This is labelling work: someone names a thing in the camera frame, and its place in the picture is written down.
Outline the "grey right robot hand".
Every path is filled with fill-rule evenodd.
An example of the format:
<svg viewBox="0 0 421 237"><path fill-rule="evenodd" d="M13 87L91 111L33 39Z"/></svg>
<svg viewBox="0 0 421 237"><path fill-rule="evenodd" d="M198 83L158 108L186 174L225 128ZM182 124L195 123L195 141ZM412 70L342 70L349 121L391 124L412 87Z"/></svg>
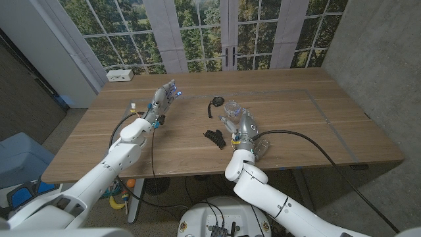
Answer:
<svg viewBox="0 0 421 237"><path fill-rule="evenodd" d="M254 152L255 142L253 137L255 137L259 131L257 123L248 109L242 110L238 126L226 117L219 116L219 119L223 122L227 131L234 135L235 141L239 142L237 149Z"/></svg>

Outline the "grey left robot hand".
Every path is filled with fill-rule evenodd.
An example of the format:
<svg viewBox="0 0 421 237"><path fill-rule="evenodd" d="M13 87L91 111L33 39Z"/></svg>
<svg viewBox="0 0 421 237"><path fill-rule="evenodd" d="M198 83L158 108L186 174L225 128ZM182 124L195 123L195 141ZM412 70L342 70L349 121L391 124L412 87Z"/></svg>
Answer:
<svg viewBox="0 0 421 237"><path fill-rule="evenodd" d="M148 104L148 110L142 118L151 123L154 128L157 128L162 124L162 119L169 106L181 94L177 91L175 80L164 84L155 92L152 102Z"/></svg>

